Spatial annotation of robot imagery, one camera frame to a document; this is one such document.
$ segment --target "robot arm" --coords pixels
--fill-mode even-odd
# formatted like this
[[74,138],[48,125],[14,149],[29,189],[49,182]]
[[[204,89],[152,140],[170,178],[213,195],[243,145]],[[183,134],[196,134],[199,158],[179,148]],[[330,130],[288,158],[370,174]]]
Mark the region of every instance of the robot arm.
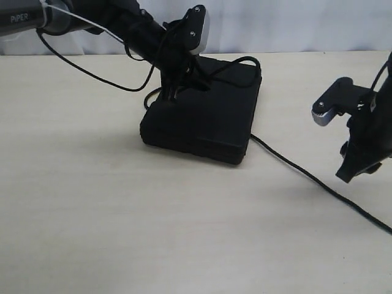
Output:
[[[383,70],[388,76],[379,92],[375,83]],[[362,173],[373,174],[392,156],[392,53],[370,89],[340,78],[313,105],[314,121],[326,126],[336,116],[351,115],[350,140],[341,148],[343,164],[336,176],[349,183]]]
[[209,89],[209,80],[191,70],[194,56],[206,48],[209,21],[204,6],[190,9],[181,26],[178,20],[162,27],[136,0],[0,0],[0,36],[29,29],[53,36],[79,30],[103,32],[54,8],[107,28],[132,51],[154,64],[162,78],[169,80],[166,85],[175,80],[190,88]]

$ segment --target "table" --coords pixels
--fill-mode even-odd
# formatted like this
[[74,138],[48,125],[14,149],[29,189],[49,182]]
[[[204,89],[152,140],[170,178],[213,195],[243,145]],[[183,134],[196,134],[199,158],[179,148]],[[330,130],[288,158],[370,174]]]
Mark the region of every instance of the table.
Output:
[[[310,114],[338,77],[370,86],[388,52],[254,56],[254,134],[392,224],[391,162],[343,183],[347,118]],[[134,88],[149,69],[71,59]],[[0,69],[0,293],[392,293],[391,236],[255,143],[237,168],[143,145],[158,73],[129,94],[52,56]]]

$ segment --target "white wall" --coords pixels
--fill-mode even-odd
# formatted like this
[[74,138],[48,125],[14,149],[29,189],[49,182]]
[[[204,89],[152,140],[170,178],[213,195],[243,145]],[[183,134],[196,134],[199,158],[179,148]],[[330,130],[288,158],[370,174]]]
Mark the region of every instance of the white wall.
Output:
[[[139,0],[158,22],[197,4],[211,18],[211,52],[392,49],[392,0]],[[62,54],[123,53],[108,36],[75,32],[51,37]],[[0,42],[0,54],[46,54],[34,32]]]

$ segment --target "black plastic case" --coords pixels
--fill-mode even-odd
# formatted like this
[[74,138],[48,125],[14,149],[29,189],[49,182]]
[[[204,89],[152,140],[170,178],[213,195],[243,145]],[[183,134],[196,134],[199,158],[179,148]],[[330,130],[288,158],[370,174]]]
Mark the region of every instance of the black plastic case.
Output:
[[[200,58],[200,65],[212,72],[227,61]],[[239,84],[249,83],[255,67],[237,64],[219,74]],[[159,97],[140,124],[147,145],[208,157],[228,164],[243,161],[254,119],[262,78],[250,88],[214,82],[210,91],[188,89],[175,103]]]

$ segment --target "black cord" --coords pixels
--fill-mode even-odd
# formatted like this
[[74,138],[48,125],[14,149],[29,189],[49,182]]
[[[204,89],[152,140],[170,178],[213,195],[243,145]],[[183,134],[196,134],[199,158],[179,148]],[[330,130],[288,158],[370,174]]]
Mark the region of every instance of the black cord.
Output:
[[[245,60],[251,60],[250,58],[248,59],[248,56],[246,56],[245,58],[239,58],[233,62],[231,62],[230,64],[226,65],[225,67],[222,67],[221,69],[216,70],[215,72],[213,72],[211,74],[211,76],[216,75],[224,70],[227,70],[228,68],[230,68],[231,66],[233,66],[236,63],[240,63],[243,62]],[[256,65],[260,65],[260,63],[258,63],[258,60],[256,59],[255,62]],[[378,74],[375,80],[374,84],[377,84],[378,79],[380,78],[381,74]],[[161,88],[157,88],[153,91],[151,91],[145,98],[144,100],[144,106],[146,108],[146,110],[148,110],[149,106],[148,106],[148,101],[154,97],[156,94],[160,93]],[[309,173],[307,170],[305,170],[304,168],[300,167],[299,165],[295,164],[294,162],[288,160],[287,158],[285,158],[283,155],[279,154],[277,151],[275,151],[273,148],[271,148],[269,145],[267,145],[263,140],[261,140],[260,138],[258,138],[257,136],[251,134],[251,139],[253,141],[255,141],[256,143],[260,144],[262,147],[264,147],[268,152],[270,152],[273,156],[276,156],[278,159],[280,159],[281,161],[283,161],[284,163],[288,164],[289,166],[295,168],[296,170],[298,170],[299,172],[301,172],[302,174],[304,174],[305,176],[307,176],[309,179],[313,180],[316,184],[318,184],[322,189],[324,189],[325,191],[327,191],[329,194],[331,194],[333,197],[335,197],[336,199],[340,200],[341,202],[345,203],[346,205],[348,205],[349,207],[351,207],[352,209],[354,209],[357,213],[359,213],[361,216],[363,216],[365,219],[367,219],[369,222],[371,222],[372,224],[374,224],[376,227],[382,229],[383,231],[385,231],[386,233],[392,235],[392,228],[390,226],[388,226],[387,224],[383,223],[382,221],[380,221],[379,219],[377,219],[376,217],[372,216],[370,213],[368,213],[366,210],[364,210],[362,207],[360,207],[359,205],[357,205],[356,203],[354,203],[353,201],[345,198],[343,195],[337,193],[336,191],[334,191],[332,188],[328,187],[326,184],[324,184],[321,180],[319,180],[316,176],[312,175],[311,173]]]
[[138,89],[130,89],[130,88],[127,88],[127,87],[123,87],[123,86],[117,85],[116,83],[113,83],[113,82],[111,82],[111,81],[105,80],[104,78],[98,77],[97,75],[94,75],[93,73],[89,72],[88,70],[86,70],[86,69],[84,69],[84,68],[78,66],[77,64],[75,64],[75,63],[73,63],[72,61],[68,60],[67,58],[63,57],[63,55],[61,55],[60,53],[58,53],[53,47],[51,47],[51,46],[49,45],[49,43],[48,43],[48,42],[45,40],[45,38],[43,37],[43,32],[42,32],[41,30],[39,30],[39,29],[37,30],[37,35],[38,35],[39,39],[41,40],[41,42],[42,42],[42,43],[43,43],[43,44],[44,44],[44,45],[45,45],[54,55],[56,55],[58,58],[60,58],[60,59],[63,60],[64,62],[68,63],[70,66],[72,66],[72,67],[74,67],[74,68],[80,70],[81,72],[83,72],[83,73],[86,74],[86,75],[89,75],[89,76],[92,77],[92,78],[95,78],[96,80],[101,81],[102,83],[108,84],[108,85],[110,85],[110,86],[113,86],[113,87],[118,88],[118,89],[123,90],[123,91],[127,91],[127,92],[140,92],[141,90],[143,90],[143,89],[146,88],[147,84],[149,83],[149,81],[150,81],[150,79],[151,79],[151,77],[152,77],[152,75],[153,75],[153,73],[154,73],[155,66],[152,66],[151,69],[150,69],[150,71],[149,71],[149,73],[148,73],[147,79],[145,80],[145,82],[144,82]]
[[142,90],[144,90],[144,89],[146,88],[147,84],[148,84],[149,81],[151,80],[151,77],[153,76],[154,70],[155,70],[155,68],[156,68],[156,62],[157,62],[158,59],[159,59],[159,56],[160,56],[160,54],[161,54],[161,51],[162,51],[162,49],[163,49],[163,46],[164,46],[164,44],[165,44],[167,38],[169,37],[169,35],[170,35],[173,31],[175,31],[176,29],[178,29],[178,28],[187,20],[187,18],[188,18],[188,16],[189,16],[189,14],[190,14],[191,11],[192,11],[192,10],[189,9],[189,10],[187,11],[187,13],[185,14],[185,16],[184,16],[184,18],[183,18],[182,20],[180,20],[175,26],[173,26],[172,28],[170,28],[170,29],[168,29],[168,30],[166,31],[164,37],[162,38],[162,40],[161,40],[161,42],[160,42],[160,44],[159,44],[159,47],[158,47],[158,50],[157,50],[157,53],[156,53],[154,62],[153,62],[153,64],[151,65],[151,68],[150,68],[150,71],[149,71],[149,73],[148,73],[148,76],[147,76],[146,80],[145,80],[145,82],[144,82],[139,88],[137,88],[137,89],[130,89],[130,88],[127,88],[127,87],[123,87],[123,86],[117,85],[116,83],[113,83],[113,82],[111,82],[111,81],[105,80],[104,78],[98,77],[97,75],[94,75],[93,73],[91,73],[91,72],[89,72],[88,70],[86,70],[86,69],[84,69],[84,68],[82,68],[82,67],[76,65],[75,63],[73,63],[72,61],[68,60],[67,58],[65,58],[65,57],[64,57],[63,55],[61,55],[60,53],[58,53],[58,52],[57,52],[52,46],[50,46],[49,43],[45,40],[45,38],[43,37],[43,31],[42,31],[41,29],[37,29],[37,35],[38,35],[39,39],[41,40],[41,42],[42,42],[42,43],[43,43],[43,44],[44,44],[44,45],[45,45],[54,55],[56,55],[58,58],[60,58],[60,59],[63,60],[64,62],[68,63],[70,66],[72,66],[72,67],[74,67],[74,68],[80,70],[80,71],[83,72],[84,74],[89,75],[90,77],[95,78],[96,80],[99,80],[99,81],[101,81],[102,83],[108,84],[108,85],[110,85],[110,86],[113,86],[113,87],[115,87],[115,88],[121,89],[121,90],[123,90],[123,91],[127,91],[127,92],[140,92],[140,91],[142,91]]
[[277,158],[279,158],[281,161],[283,161],[284,163],[288,164],[289,166],[295,168],[296,170],[298,170],[299,172],[301,172],[302,174],[304,174],[305,176],[307,176],[309,179],[313,180],[316,184],[318,184],[321,188],[323,188],[324,190],[326,190],[329,194],[331,194],[333,197],[335,197],[336,199],[340,200],[341,202],[345,203],[346,205],[349,205],[349,207],[351,207],[352,209],[354,209],[356,212],[358,212],[361,216],[363,216],[365,219],[367,219],[369,222],[371,222],[372,224],[374,224],[375,226],[377,226],[378,228],[384,230],[385,232],[387,232],[388,234],[392,235],[392,228],[390,226],[388,226],[387,224],[384,224],[382,221],[380,221],[379,219],[375,218],[374,216],[372,216],[370,213],[368,213],[367,211],[365,211],[363,208],[361,208],[359,205],[357,205],[356,203],[352,202],[351,200],[345,198],[344,196],[342,196],[341,194],[337,193],[336,191],[332,190],[330,187],[328,187],[326,184],[324,184],[321,180],[319,180],[318,178],[316,178],[314,175],[312,175],[311,173],[309,173],[307,170],[305,170],[304,168],[300,167],[299,165],[295,164],[294,162],[288,160],[287,158],[285,158],[283,155],[279,154],[277,151],[275,151],[273,148],[271,148],[270,146],[268,146],[263,140],[261,140],[260,138],[256,137],[255,135],[251,135],[251,139],[253,139],[253,141],[257,142],[258,144],[262,145],[268,152],[270,152],[273,156],[276,156]]
[[372,93],[375,89],[375,87],[377,86],[377,83],[379,82],[379,79],[381,77],[381,75],[384,73],[384,70],[388,67],[388,61],[386,63],[384,63],[384,65],[381,67],[380,71],[378,72],[371,88],[370,88],[370,93]]

